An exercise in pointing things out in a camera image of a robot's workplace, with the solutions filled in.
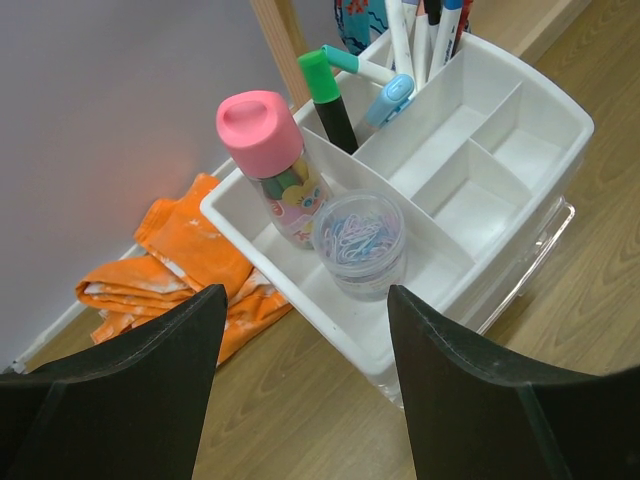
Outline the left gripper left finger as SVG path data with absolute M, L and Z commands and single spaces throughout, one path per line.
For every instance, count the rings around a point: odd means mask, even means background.
M 112 340 L 2 374 L 2 478 L 191 478 L 226 314 L 211 285 Z

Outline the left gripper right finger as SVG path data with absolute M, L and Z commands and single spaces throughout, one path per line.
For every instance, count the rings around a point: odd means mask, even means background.
M 509 350 L 407 288 L 388 313 L 420 479 L 635 479 L 639 371 L 593 376 Z

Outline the clear jar of paperclips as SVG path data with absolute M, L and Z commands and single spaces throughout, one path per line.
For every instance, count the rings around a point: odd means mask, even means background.
M 341 193 L 317 213 L 312 245 L 347 296 L 381 301 L 406 272 L 404 216 L 389 197 L 366 189 Z

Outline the white plastic drawer organizer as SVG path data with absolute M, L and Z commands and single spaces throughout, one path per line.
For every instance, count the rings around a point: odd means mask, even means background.
M 543 74 L 477 36 L 399 118 L 353 155 L 333 146 L 312 104 L 296 113 L 331 189 L 370 189 L 406 221 L 405 286 L 485 332 L 574 216 L 564 194 L 594 132 L 590 115 Z M 401 400 L 384 302 L 341 292 L 320 259 L 287 241 L 232 161 L 202 214 L 391 402 Z

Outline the pink capped pen tube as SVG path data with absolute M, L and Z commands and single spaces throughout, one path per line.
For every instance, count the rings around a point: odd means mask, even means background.
M 332 192 L 286 100 L 266 90 L 230 96 L 217 109 L 216 131 L 276 229 L 295 246 L 310 249 L 314 218 Z

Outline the light blue highlighter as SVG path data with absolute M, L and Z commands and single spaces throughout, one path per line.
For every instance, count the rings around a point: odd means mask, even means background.
M 414 79 L 407 74 L 398 74 L 379 92 L 364 116 L 365 125 L 381 129 L 406 108 L 414 93 Z

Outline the teal capped white marker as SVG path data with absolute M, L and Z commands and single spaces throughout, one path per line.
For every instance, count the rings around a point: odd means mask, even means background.
M 391 69 L 366 59 L 361 60 L 358 56 L 336 47 L 323 45 L 321 50 L 332 67 L 358 75 L 377 85 L 384 86 L 395 77 L 395 72 Z

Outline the black green highlighter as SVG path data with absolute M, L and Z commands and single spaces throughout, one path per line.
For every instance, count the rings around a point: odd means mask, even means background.
M 297 61 L 328 140 L 353 154 L 358 149 L 357 139 L 327 55 L 323 50 L 314 50 Z

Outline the blue capped white marker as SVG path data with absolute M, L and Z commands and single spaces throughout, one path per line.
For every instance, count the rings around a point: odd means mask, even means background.
M 431 80 L 442 70 L 453 55 L 463 4 L 463 0 L 445 0 L 443 2 L 428 80 Z

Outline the black capped white marker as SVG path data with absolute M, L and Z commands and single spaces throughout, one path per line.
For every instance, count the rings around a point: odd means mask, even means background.
M 441 20 L 442 1 L 441 0 L 424 0 L 423 1 L 428 20 L 428 32 L 431 47 L 435 48 L 437 41 L 439 24 Z

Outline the green capped white marker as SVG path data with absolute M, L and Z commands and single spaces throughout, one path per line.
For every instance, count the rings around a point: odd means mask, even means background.
M 406 32 L 404 8 L 401 0 L 385 0 L 394 65 L 397 74 L 414 76 L 409 36 Z

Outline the peach capped white marker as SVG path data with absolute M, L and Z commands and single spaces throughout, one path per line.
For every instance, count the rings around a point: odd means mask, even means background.
M 416 91 L 419 91 L 424 87 L 427 78 L 427 60 L 428 55 L 431 52 L 428 25 L 429 22 L 425 2 L 420 1 L 418 3 L 415 16 L 412 50 Z

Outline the orange red pen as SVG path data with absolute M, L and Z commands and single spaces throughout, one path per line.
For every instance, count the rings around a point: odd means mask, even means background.
M 465 31 L 469 30 L 469 14 L 473 4 L 473 0 L 464 0 L 462 10 L 459 17 L 458 28 L 453 48 L 453 54 L 456 54 L 459 48 L 460 39 Z

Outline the purple capped white marker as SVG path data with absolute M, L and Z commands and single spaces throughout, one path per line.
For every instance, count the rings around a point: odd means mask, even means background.
M 406 32 L 410 36 L 413 31 L 416 13 L 420 4 L 419 0 L 402 0 L 404 8 L 404 18 L 406 23 Z

